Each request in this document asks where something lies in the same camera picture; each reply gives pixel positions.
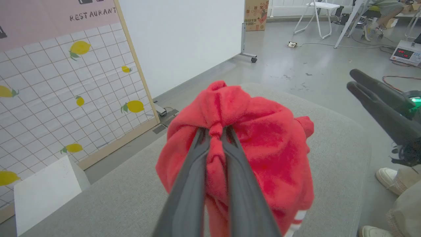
person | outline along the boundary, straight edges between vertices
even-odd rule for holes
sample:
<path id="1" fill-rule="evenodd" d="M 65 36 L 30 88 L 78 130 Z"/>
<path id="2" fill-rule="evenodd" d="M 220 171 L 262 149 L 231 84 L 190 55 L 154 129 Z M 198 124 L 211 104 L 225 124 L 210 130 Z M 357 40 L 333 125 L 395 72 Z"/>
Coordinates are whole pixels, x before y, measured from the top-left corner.
<path id="1" fill-rule="evenodd" d="M 367 9 L 369 9 L 371 6 L 377 6 L 380 8 L 381 18 L 377 19 L 376 22 L 372 22 L 370 25 L 364 25 L 364 37 L 367 41 L 371 41 L 371 38 L 376 33 L 376 28 L 378 26 L 381 26 L 382 24 L 387 24 L 387 22 L 395 17 L 397 14 L 399 14 L 403 8 L 403 3 L 398 2 L 397 0 L 367 0 L 370 1 L 367 4 Z M 354 20 L 351 23 L 352 27 L 354 25 L 354 21 L 356 19 L 359 19 L 360 15 L 357 14 L 354 18 Z"/>
<path id="2" fill-rule="evenodd" d="M 404 167 L 398 171 L 381 168 L 378 181 L 398 195 L 386 214 L 391 231 L 373 226 L 362 226 L 359 237 L 419 237 L 421 233 L 421 165 Z"/>

lemon patterned panel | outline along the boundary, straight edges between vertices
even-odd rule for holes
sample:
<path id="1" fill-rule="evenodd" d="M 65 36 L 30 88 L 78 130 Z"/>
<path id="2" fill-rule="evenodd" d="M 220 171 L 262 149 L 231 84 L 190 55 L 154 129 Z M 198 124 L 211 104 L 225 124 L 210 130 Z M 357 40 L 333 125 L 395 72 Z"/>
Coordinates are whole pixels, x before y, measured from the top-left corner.
<path id="1" fill-rule="evenodd" d="M 0 206 L 13 185 L 79 162 L 154 119 L 121 24 L 0 52 Z"/>

red towel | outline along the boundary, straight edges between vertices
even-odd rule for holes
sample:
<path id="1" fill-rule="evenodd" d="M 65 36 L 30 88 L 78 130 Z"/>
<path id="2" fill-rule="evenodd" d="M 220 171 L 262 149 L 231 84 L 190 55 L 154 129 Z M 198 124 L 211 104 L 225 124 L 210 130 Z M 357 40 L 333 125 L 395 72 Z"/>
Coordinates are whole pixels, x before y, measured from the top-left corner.
<path id="1" fill-rule="evenodd" d="M 314 125 L 308 117 L 271 100 L 251 98 L 239 86 L 212 83 L 171 122 L 156 171 L 171 191 L 198 127 L 209 129 L 206 207 L 213 237 L 229 235 L 223 127 L 232 125 L 283 236 L 301 224 L 314 198 L 306 139 Z"/>

whiteboard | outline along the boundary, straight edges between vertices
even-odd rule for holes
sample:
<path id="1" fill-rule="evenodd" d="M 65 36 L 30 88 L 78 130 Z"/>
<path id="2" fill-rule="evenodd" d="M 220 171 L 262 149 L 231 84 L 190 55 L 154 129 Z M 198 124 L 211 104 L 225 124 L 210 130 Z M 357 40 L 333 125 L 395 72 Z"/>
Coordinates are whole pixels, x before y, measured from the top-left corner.
<path id="1" fill-rule="evenodd" d="M 244 0 L 119 0 L 152 98 L 241 52 Z"/>

digital display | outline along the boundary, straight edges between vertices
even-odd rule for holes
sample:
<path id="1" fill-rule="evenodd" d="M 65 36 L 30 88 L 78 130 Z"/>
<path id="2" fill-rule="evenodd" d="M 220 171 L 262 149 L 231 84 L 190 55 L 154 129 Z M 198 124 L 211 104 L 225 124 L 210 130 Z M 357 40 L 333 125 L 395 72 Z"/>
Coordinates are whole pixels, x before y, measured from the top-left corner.
<path id="1" fill-rule="evenodd" d="M 393 56 L 396 57 L 401 57 L 401 58 L 405 58 L 405 59 L 409 59 L 411 58 L 411 55 L 413 54 L 413 51 L 410 50 L 406 50 L 406 49 L 401 49 L 401 48 L 397 48 L 396 52 Z"/>

